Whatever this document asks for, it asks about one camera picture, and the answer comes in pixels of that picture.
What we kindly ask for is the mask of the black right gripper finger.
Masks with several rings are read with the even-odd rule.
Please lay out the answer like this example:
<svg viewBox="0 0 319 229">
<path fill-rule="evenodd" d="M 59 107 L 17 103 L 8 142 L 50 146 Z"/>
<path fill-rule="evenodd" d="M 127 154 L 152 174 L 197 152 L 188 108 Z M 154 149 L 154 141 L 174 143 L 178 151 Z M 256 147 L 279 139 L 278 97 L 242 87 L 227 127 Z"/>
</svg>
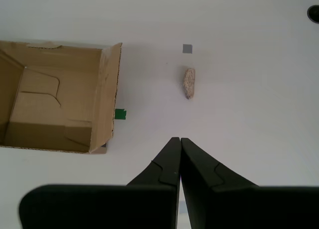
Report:
<svg viewBox="0 0 319 229">
<path fill-rule="evenodd" d="M 173 137 L 130 183 L 44 185 L 19 203 L 24 229 L 174 229 L 180 140 Z"/>
<path fill-rule="evenodd" d="M 258 186 L 181 139 L 181 182 L 193 229 L 317 229 L 318 187 Z"/>
</svg>

